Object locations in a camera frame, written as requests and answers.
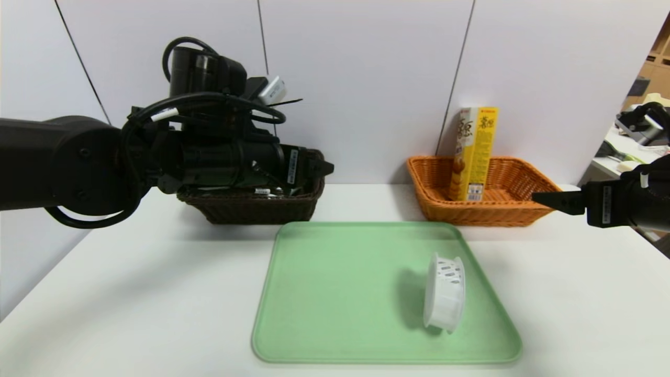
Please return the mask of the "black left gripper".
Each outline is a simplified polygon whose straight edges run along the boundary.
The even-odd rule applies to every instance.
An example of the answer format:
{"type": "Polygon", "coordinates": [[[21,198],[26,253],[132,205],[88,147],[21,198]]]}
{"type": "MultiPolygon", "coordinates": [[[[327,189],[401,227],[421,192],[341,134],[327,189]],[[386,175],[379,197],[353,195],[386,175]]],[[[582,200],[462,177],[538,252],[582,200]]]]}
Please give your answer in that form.
{"type": "MultiPolygon", "coordinates": [[[[239,187],[280,187],[296,189],[304,185],[302,170],[306,150],[279,143],[242,143],[239,187]]],[[[320,179],[333,173],[334,165],[321,158],[309,158],[307,177],[320,179]]]]}

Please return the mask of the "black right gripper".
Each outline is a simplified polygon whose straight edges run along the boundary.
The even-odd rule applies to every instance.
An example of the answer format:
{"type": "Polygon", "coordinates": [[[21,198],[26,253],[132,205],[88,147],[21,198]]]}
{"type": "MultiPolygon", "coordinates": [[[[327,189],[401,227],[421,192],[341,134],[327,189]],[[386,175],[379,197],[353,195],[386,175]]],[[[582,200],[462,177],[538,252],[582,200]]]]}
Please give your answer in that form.
{"type": "Polygon", "coordinates": [[[587,214],[593,227],[631,226],[668,232],[668,181],[588,182],[582,191],[534,192],[532,200],[568,215],[587,214]]]}

